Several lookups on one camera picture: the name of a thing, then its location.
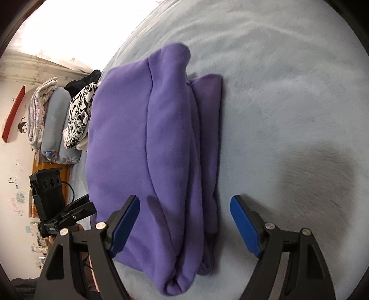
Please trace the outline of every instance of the silver screw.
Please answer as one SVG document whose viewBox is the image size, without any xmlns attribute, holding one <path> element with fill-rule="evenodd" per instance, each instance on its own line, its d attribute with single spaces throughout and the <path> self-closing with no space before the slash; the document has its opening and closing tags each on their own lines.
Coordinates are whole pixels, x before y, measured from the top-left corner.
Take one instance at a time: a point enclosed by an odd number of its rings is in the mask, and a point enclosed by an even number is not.
<svg viewBox="0 0 369 300">
<path fill-rule="evenodd" d="M 59 231 L 61 236 L 65 236 L 67 235 L 69 232 L 68 228 L 63 228 L 62 230 Z"/>
<path fill-rule="evenodd" d="M 269 229 L 269 230 L 273 230 L 276 227 L 276 225 L 272 222 L 266 222 L 265 223 L 265 228 Z"/>
<path fill-rule="evenodd" d="M 98 230 L 102 230 L 105 227 L 106 227 L 105 222 L 99 222 L 99 223 L 96 224 L 96 229 L 98 229 Z"/>
<path fill-rule="evenodd" d="M 310 229 L 304 228 L 304 229 L 302 230 L 302 234 L 303 234 L 303 235 L 307 235 L 307 236 L 309 236 L 309 235 L 311 234 L 311 231 L 310 231 Z"/>
</svg>

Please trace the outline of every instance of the black cable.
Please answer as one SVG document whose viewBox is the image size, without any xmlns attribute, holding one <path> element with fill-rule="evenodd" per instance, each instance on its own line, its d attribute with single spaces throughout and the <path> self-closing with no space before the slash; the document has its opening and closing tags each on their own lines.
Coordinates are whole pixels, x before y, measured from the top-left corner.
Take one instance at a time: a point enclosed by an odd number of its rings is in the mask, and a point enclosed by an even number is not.
<svg viewBox="0 0 369 300">
<path fill-rule="evenodd" d="M 65 184 L 67 184 L 69 187 L 70 187 L 70 189 L 72 190 L 72 193 L 73 193 L 73 199 L 72 199 L 72 202 L 74 201 L 74 190 L 73 190 L 73 188 L 72 188 L 72 186 L 68 183 L 68 182 L 66 182 L 66 181 L 61 181 L 61 183 L 65 183 Z"/>
</svg>

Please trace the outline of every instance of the blue gripper pad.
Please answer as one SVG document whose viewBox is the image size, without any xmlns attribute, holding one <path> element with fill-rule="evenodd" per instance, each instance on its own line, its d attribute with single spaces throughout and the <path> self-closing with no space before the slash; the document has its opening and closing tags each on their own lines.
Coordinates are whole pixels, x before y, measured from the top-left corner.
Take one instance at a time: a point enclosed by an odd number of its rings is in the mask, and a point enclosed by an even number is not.
<svg viewBox="0 0 369 300">
<path fill-rule="evenodd" d="M 234 222 L 237 225 L 238 231 L 240 232 L 247 249 L 255 254 L 257 258 L 260 258 L 262 249 L 259 245 L 259 235 L 255 227 L 248 218 L 246 212 L 241 207 L 236 197 L 232 197 L 231 203 L 231 215 Z"/>
<path fill-rule="evenodd" d="M 123 206 L 122 210 L 124 214 L 118 220 L 117 225 L 115 226 L 115 230 L 111 233 L 111 247 L 109 249 L 110 257 L 115 257 L 117 253 L 121 252 L 124 248 L 125 243 L 131 233 L 133 225 L 136 222 L 140 210 L 139 198 L 137 196 L 133 196 L 133 200 L 129 203 L 128 207 L 125 209 Z"/>
</svg>

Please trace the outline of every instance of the cartoon wall decal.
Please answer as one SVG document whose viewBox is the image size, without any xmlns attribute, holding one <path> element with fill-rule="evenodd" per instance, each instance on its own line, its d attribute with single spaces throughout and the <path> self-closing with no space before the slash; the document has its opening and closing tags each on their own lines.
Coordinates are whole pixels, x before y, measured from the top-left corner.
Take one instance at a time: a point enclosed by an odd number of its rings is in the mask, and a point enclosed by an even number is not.
<svg viewBox="0 0 369 300">
<path fill-rule="evenodd" d="M 19 122 L 18 131 L 20 133 L 26 133 L 28 131 L 28 123 L 25 121 L 25 117 Z"/>
</svg>

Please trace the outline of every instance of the wooden furniture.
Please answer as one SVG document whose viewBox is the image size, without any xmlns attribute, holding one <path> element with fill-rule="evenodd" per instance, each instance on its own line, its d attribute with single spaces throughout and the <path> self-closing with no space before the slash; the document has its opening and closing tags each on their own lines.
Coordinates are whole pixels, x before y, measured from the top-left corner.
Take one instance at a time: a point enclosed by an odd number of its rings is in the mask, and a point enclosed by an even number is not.
<svg viewBox="0 0 369 300">
<path fill-rule="evenodd" d="M 44 169 L 51 169 L 51 168 L 61 168 L 60 170 L 60 179 L 65 182 L 69 182 L 69 175 L 70 175 L 70 165 L 64 165 L 64 164 L 54 164 L 54 163 L 39 163 L 37 164 L 37 158 L 35 155 L 35 158 L 33 160 L 33 167 L 32 167 L 32 174 L 35 173 L 38 170 L 44 170 Z M 64 196 L 65 204 L 68 203 L 68 194 L 69 194 L 69 186 L 66 184 L 62 184 L 62 191 Z M 37 217 L 37 210 L 35 204 L 32 202 L 31 210 L 29 212 L 29 217 L 34 218 Z"/>
</svg>

